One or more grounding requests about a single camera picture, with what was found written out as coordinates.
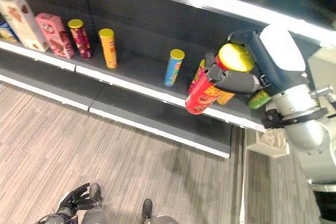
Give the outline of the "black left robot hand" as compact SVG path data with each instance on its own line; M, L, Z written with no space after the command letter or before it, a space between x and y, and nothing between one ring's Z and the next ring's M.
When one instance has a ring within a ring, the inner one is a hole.
M68 216L75 216L79 210L89 210L96 206L96 202L89 198L87 190L90 183L83 184L78 188L69 192L63 200L61 200L57 213L63 212Z

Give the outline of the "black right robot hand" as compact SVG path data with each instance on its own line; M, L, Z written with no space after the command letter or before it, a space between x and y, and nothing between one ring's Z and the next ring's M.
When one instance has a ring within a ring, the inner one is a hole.
M275 95L309 84L304 58L286 29L268 25L262 31L239 30L227 40L247 49L254 63L253 71L223 70L215 63L214 54L207 54L205 76L214 87L239 95L270 88L270 94Z

